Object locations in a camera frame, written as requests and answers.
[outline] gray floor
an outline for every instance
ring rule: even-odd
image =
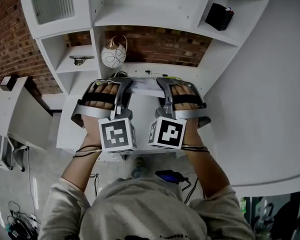
[[[20,211],[37,216],[40,221],[43,208],[49,195],[50,186],[58,180],[64,169],[72,159],[72,155],[62,149],[57,149],[57,134],[60,121],[60,114],[54,114],[49,135],[48,148],[45,151],[31,148],[29,151],[30,182],[27,154],[24,155],[23,163],[25,172],[17,167],[12,171],[0,169],[0,240],[10,239],[5,226],[8,224],[7,217],[10,215],[8,202],[10,200],[20,205]],[[146,156],[151,164],[151,171],[172,169],[188,177],[192,184],[196,181],[196,174],[186,156],[176,158],[173,154],[156,154]],[[134,157],[129,157],[125,162],[97,162],[92,173],[99,174],[97,180],[98,192],[112,183],[117,178],[126,178],[133,168]],[[34,197],[34,206],[30,195],[30,184]],[[191,188],[183,193],[187,196]],[[95,199],[94,180],[88,183],[85,194],[90,203]],[[196,187],[191,199],[202,197],[202,189],[199,184]]]

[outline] brick wall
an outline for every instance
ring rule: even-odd
[[[124,35],[128,40],[126,62],[163,63],[197,67],[212,38],[199,34],[151,26],[107,26],[110,39]],[[68,47],[91,45],[89,31],[64,35]],[[115,39],[126,45],[122,36]]]
[[[32,77],[41,94],[61,92],[31,37],[20,0],[0,0],[0,81],[12,75]]]

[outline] green object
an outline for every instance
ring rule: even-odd
[[[242,214],[245,214],[247,212],[247,200],[245,197],[242,197],[240,199],[240,209]]]

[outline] white wall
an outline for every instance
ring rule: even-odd
[[[300,175],[300,0],[270,0],[204,99],[218,161],[233,185]],[[275,188],[267,185],[267,194],[300,185]]]

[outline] cabinet door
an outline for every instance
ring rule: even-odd
[[[32,38],[92,26],[90,0],[21,0]]]

